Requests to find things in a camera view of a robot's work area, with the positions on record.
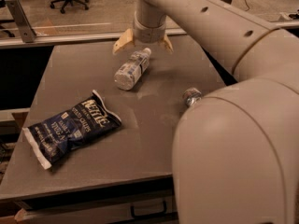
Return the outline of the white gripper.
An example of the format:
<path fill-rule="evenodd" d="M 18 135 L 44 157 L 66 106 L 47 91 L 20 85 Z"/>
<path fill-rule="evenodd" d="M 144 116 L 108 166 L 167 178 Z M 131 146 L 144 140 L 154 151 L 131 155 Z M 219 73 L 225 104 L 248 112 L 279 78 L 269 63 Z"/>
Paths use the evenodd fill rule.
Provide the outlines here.
<path fill-rule="evenodd" d="M 168 53 L 174 52 L 171 41 L 165 34 L 165 15 L 151 15 L 144 21 L 142 16 L 135 13 L 133 30 L 128 28 L 114 43 L 112 53 L 117 54 L 120 51 L 131 49 L 135 46 L 135 39 L 142 43 L 155 43 L 159 41 L 159 45 Z"/>

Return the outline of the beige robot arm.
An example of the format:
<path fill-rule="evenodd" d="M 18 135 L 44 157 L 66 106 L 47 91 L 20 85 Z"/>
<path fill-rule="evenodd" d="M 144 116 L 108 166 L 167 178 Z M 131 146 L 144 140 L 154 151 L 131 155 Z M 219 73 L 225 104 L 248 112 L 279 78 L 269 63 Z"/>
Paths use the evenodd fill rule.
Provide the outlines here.
<path fill-rule="evenodd" d="M 237 81 L 196 101 L 178 123 L 180 224 L 295 224 L 299 39 L 220 0 L 137 0 L 133 37 L 165 41 L 167 18 Z"/>

